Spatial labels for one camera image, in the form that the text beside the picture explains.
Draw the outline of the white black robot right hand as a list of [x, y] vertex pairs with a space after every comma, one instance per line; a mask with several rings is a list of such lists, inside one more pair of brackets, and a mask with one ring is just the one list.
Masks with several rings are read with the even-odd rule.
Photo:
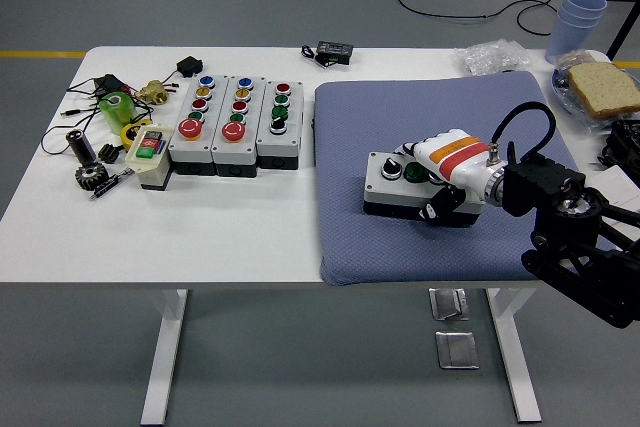
[[403, 143], [396, 153], [408, 155], [433, 174], [442, 187], [421, 210], [420, 216], [431, 222], [448, 222], [465, 201], [488, 199], [487, 185], [502, 168], [500, 160], [488, 165], [489, 146], [461, 129], [450, 129], [422, 142]]

